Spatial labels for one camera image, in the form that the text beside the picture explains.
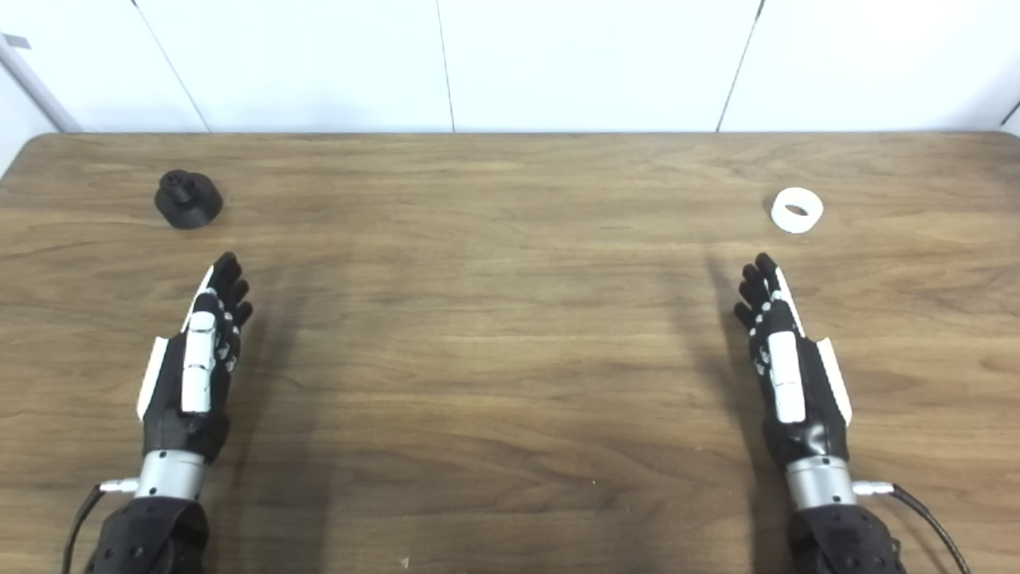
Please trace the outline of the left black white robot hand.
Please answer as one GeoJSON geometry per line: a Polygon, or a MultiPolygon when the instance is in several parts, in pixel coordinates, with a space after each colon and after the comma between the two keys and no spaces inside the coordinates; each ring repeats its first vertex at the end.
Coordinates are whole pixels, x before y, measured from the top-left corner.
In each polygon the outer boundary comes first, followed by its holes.
{"type": "Polygon", "coordinates": [[[249,290],[237,255],[225,252],[197,286],[181,331],[154,341],[137,404],[143,454],[176,450],[211,464],[222,451],[241,330],[253,313],[249,290]]]}

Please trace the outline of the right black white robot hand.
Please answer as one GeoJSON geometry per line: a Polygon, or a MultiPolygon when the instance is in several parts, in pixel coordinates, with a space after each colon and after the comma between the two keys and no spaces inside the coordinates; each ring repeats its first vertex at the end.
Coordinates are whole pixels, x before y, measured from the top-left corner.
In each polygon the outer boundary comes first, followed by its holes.
{"type": "Polygon", "coordinates": [[[768,254],[742,275],[735,316],[749,338],[771,457],[781,468],[815,457],[848,462],[852,407],[830,340],[805,334],[786,277],[768,254]]]}

